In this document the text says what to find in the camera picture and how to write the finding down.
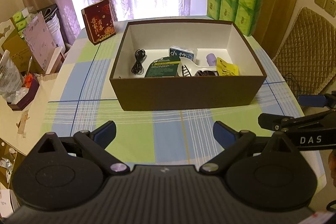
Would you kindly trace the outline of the purple lotion tube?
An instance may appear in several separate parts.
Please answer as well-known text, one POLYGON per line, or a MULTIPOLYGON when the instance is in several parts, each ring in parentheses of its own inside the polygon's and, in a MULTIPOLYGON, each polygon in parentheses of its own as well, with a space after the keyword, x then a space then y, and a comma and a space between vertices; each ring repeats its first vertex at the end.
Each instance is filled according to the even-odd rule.
POLYGON ((209 53, 206 56, 206 60, 210 67, 215 67, 217 65, 217 57, 213 53, 209 53))

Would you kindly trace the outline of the clear dental floss box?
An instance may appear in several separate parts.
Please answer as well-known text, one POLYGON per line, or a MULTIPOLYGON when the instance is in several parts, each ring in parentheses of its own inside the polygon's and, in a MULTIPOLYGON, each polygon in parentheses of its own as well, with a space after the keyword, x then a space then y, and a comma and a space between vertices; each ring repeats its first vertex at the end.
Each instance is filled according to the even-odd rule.
POLYGON ((193 62, 196 62, 197 59, 197 50, 191 50, 187 48, 181 48, 177 46, 171 46, 169 48, 169 56, 178 56, 187 58, 193 62))

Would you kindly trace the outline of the dark green mask packet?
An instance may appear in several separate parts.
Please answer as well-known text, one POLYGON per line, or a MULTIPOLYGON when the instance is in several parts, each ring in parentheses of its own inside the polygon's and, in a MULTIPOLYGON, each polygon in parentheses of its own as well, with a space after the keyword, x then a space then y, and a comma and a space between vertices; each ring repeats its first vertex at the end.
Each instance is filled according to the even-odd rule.
POLYGON ((153 61, 145 74, 145 77, 177 77, 181 60, 178 56, 162 57, 153 61))

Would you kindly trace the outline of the cardboard box with white cutout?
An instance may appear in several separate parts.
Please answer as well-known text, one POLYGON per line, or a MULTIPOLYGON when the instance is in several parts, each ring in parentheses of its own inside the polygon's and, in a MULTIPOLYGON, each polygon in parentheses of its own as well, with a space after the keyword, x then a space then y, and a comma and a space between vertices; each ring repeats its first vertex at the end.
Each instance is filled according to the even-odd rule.
POLYGON ((32 53, 27 43, 19 36, 11 19, 1 23, 1 56, 5 50, 10 52, 10 58, 19 71, 25 72, 32 53))

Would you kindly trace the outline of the red gold gift box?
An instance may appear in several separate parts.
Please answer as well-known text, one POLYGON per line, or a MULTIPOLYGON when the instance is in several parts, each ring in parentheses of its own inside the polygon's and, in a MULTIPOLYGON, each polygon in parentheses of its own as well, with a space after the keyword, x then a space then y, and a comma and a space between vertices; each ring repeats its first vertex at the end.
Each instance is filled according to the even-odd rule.
POLYGON ((116 34, 109 0, 90 5, 82 9, 81 14, 88 39, 93 45, 100 44, 116 34))

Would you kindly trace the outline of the silver plastic bag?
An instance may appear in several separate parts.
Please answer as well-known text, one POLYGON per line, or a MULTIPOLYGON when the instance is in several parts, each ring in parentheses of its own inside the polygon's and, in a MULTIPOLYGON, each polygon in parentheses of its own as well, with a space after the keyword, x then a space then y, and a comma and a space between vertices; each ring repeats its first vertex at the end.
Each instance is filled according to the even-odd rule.
POLYGON ((17 66, 13 63, 8 50, 4 51, 1 58, 0 81, 1 96, 8 103, 13 102, 17 91, 23 85, 23 78, 17 66))

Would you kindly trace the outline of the dark purple velvet scrunchie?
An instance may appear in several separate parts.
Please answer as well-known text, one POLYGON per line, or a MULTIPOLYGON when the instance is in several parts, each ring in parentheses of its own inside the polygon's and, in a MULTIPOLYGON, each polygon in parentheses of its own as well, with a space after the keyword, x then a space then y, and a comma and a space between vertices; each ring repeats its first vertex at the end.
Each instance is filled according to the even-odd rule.
POLYGON ((195 73, 195 77, 201 77, 201 76, 218 76, 217 71, 197 71, 195 73))

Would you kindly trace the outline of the wall power socket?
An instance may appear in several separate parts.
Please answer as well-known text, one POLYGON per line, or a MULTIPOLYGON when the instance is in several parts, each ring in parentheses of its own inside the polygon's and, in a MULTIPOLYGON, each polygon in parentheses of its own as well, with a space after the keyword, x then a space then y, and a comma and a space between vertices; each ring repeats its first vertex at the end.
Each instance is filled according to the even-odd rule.
POLYGON ((314 0, 314 3, 325 10, 330 16, 335 17, 336 1, 335 0, 314 0))

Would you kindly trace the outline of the gold metal hair clip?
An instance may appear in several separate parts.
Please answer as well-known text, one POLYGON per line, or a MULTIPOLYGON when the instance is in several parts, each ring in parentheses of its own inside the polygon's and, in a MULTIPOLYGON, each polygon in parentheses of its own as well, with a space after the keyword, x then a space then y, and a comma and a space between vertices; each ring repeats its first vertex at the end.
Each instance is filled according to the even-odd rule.
POLYGON ((181 72, 182 72, 183 77, 191 77, 192 76, 191 72, 189 71, 189 69, 186 65, 181 66, 181 72))

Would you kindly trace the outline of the brown cardboard storage box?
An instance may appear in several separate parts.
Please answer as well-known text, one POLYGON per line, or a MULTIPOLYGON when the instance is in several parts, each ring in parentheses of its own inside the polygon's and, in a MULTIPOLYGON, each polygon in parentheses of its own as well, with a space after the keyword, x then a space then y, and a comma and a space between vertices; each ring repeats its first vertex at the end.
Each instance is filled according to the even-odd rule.
POLYGON ((127 23, 110 73, 125 111, 244 106, 265 79, 234 23, 194 18, 127 23))

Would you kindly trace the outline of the yellow snack packet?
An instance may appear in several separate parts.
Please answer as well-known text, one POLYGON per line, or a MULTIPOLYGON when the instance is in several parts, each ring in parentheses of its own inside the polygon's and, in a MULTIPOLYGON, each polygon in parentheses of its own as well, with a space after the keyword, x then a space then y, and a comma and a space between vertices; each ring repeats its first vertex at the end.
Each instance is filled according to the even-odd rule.
POLYGON ((237 65, 227 63, 220 57, 217 57, 217 73, 220 76, 238 76, 239 75, 239 67, 237 65))

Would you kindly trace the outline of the white handheld massager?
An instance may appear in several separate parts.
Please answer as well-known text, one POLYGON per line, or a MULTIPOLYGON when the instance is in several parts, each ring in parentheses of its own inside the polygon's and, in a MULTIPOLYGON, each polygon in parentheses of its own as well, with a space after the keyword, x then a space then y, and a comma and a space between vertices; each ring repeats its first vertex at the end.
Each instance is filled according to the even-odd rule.
POLYGON ((188 67, 189 71, 192 74, 192 77, 195 76, 195 73, 197 71, 205 71, 205 70, 208 70, 208 71, 217 71, 216 67, 200 67, 200 66, 196 65, 193 61, 191 61, 191 60, 189 60, 187 58, 181 57, 180 61, 181 61, 181 63, 178 65, 178 69, 177 69, 177 73, 178 73, 178 75, 180 77, 183 77, 182 76, 182 72, 181 72, 181 66, 182 65, 186 65, 188 67))

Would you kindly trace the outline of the dark red tray box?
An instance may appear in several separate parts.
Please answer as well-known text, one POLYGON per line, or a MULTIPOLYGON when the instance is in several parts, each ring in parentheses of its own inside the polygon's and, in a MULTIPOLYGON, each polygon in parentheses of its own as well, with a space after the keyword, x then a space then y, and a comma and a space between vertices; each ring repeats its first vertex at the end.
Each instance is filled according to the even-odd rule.
POLYGON ((28 76, 24 77, 24 85, 17 92, 15 100, 11 103, 7 103, 9 108, 13 111, 22 111, 26 106, 28 106, 36 96, 39 88, 39 82, 36 76, 30 73, 28 76))

